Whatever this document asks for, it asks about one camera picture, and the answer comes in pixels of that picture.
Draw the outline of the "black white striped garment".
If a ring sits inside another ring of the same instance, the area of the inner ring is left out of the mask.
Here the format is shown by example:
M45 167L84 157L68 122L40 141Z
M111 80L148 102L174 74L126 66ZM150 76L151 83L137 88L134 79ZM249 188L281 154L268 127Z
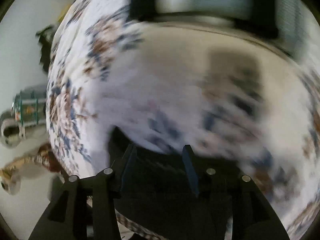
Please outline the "black white striped garment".
M116 210L123 219L146 228L158 238L202 238L195 230L195 196L189 185L182 150L168 145L153 152L131 141L114 128L108 142L112 163L132 144L136 147L122 177Z

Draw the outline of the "black clothes pile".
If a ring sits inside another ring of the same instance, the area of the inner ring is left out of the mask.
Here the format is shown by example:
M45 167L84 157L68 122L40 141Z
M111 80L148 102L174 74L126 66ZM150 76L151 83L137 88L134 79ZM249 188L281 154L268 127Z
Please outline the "black clothes pile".
M58 24L51 24L46 26L41 31L38 31L35 36L38 39L38 44L40 46L40 65L42 66L42 70L48 74L49 65L50 65L50 52L52 48L52 42L54 35L57 31Z

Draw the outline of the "floral bed blanket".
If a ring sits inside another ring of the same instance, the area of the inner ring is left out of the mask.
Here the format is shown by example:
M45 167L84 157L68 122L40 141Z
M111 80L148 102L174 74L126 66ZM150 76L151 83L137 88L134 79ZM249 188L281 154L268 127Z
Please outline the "floral bed blanket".
M113 128L166 157L186 144L235 161L291 239L319 213L319 25L300 0L296 56L234 28L129 18L129 0L76 0L57 29L47 129L68 173L110 166Z

